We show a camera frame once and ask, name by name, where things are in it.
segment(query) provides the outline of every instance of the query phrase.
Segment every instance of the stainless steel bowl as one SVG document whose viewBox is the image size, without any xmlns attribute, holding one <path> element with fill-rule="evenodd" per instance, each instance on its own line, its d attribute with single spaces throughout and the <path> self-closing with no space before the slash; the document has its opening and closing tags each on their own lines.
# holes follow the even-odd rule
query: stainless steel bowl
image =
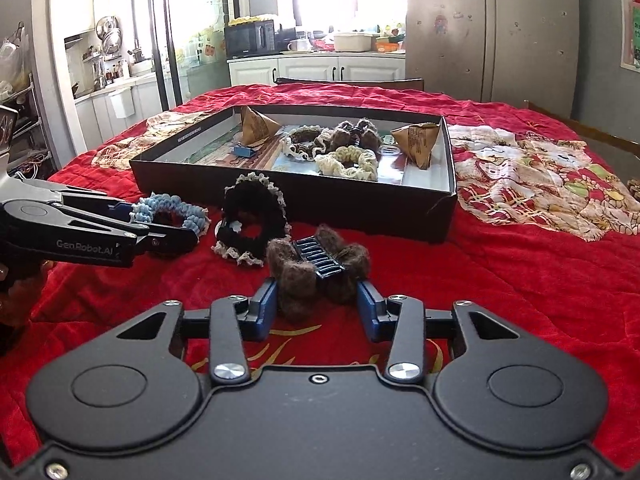
<svg viewBox="0 0 640 480">
<path fill-rule="evenodd" d="M 122 46 L 122 32 L 119 28 L 112 28 L 102 40 L 102 51 L 106 56 L 116 54 Z"/>
<path fill-rule="evenodd" d="M 115 16 L 105 16 L 100 18 L 98 23 L 95 24 L 95 33 L 98 35 L 98 38 L 104 41 L 109 31 L 114 28 L 120 28 L 118 19 Z"/>
</svg>

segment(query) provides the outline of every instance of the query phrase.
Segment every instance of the blue scrunchie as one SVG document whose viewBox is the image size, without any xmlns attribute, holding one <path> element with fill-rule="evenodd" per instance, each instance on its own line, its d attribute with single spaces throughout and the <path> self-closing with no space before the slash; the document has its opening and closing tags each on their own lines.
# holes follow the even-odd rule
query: blue scrunchie
<svg viewBox="0 0 640 480">
<path fill-rule="evenodd" d="M 133 211 L 129 216 L 132 222 L 151 224 L 156 213 L 174 213 L 184 218 L 182 227 L 191 229 L 198 236 L 204 234 L 211 223 L 205 209 L 187 204 L 179 196 L 170 196 L 167 193 L 160 195 L 152 193 L 148 198 L 141 198 L 137 204 L 133 205 Z"/>
</svg>

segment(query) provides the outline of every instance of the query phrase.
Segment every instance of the glass door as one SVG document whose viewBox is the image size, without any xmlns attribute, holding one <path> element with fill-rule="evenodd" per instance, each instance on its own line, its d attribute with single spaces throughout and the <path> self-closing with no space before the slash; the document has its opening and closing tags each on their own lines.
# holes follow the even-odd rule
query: glass door
<svg viewBox="0 0 640 480">
<path fill-rule="evenodd" d="M 225 49 L 229 0 L 164 0 L 164 20 L 178 104 L 231 85 Z"/>
<path fill-rule="evenodd" d="M 176 106 L 172 87 L 169 55 L 166 42 L 163 0 L 131 0 L 135 44 L 132 50 L 133 67 L 139 63 L 153 67 L 158 84 L 159 108 L 169 110 Z M 157 111 L 156 105 L 147 105 Z"/>
</svg>

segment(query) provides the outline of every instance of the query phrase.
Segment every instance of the black box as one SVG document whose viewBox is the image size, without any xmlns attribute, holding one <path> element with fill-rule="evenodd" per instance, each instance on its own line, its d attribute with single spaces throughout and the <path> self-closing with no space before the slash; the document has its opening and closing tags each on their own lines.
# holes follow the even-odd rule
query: black box
<svg viewBox="0 0 640 480">
<path fill-rule="evenodd" d="M 255 171 L 268 176 L 283 192 L 290 222 L 314 225 L 324 222 L 334 228 L 433 243 L 445 240 L 457 196 L 451 143 L 443 117 L 318 105 L 255 105 L 251 108 L 282 125 L 334 127 L 343 120 L 355 123 L 367 118 L 381 135 L 417 123 L 439 124 L 440 135 L 432 151 L 430 168 L 419 170 L 407 162 L 402 184 L 186 162 L 193 153 L 201 153 L 199 150 L 205 146 L 238 129 L 240 108 L 231 107 L 192 124 L 133 158 L 131 168 L 140 190 L 145 194 L 176 194 L 191 203 L 222 206 L 225 187 L 235 184 L 240 174 Z"/>
</svg>

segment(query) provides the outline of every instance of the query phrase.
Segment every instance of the silver screw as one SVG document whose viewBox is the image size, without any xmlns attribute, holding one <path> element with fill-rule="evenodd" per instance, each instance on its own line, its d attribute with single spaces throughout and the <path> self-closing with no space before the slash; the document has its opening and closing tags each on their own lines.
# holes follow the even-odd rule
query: silver screw
<svg viewBox="0 0 640 480">
<path fill-rule="evenodd" d="M 66 467 L 55 462 L 47 465 L 44 471 L 51 480 L 65 480 L 69 476 L 69 471 L 66 470 Z"/>
<path fill-rule="evenodd" d="M 578 464 L 571 469 L 571 480 L 587 480 L 591 476 L 591 467 L 588 464 Z"/>
<path fill-rule="evenodd" d="M 413 363 L 397 363 L 389 367 L 389 375 L 395 379 L 408 380 L 420 374 L 420 367 Z"/>
<path fill-rule="evenodd" d="M 246 369 L 237 363 L 223 363 L 213 368 L 213 374 L 225 381 L 238 379 L 246 373 Z"/>
<path fill-rule="evenodd" d="M 315 375 L 312 375 L 311 377 L 309 377 L 309 380 L 313 384 L 326 384 L 326 383 L 329 382 L 329 377 L 327 377 L 326 375 L 322 375 L 322 374 L 315 374 Z"/>
</svg>

